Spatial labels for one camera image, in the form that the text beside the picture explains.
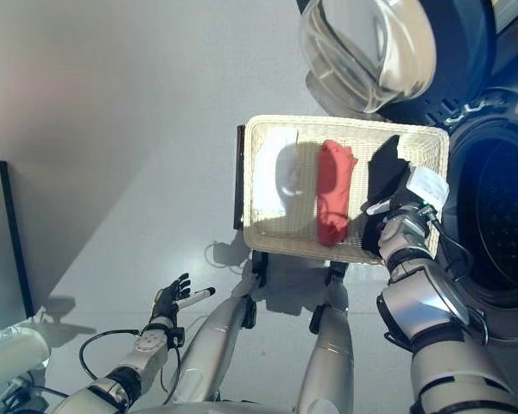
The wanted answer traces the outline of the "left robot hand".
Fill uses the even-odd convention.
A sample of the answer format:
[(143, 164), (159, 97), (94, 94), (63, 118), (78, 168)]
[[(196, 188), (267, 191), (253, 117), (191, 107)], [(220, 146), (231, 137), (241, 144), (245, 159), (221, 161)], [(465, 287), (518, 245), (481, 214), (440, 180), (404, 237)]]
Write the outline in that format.
[(193, 292), (189, 274), (183, 273), (169, 286), (157, 292), (150, 321), (154, 321), (157, 318), (166, 318), (175, 323), (178, 312), (181, 309), (193, 306), (212, 297), (215, 293), (216, 289), (212, 286)]

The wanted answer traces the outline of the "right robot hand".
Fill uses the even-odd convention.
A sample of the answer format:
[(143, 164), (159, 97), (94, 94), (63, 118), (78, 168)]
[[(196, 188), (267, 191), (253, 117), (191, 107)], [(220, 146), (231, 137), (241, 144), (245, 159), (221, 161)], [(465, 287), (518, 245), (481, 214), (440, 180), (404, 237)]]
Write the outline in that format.
[(428, 202), (424, 198), (410, 191), (405, 185), (390, 184), (369, 193), (363, 212), (367, 216), (386, 216), (406, 207), (421, 209), (426, 205)]

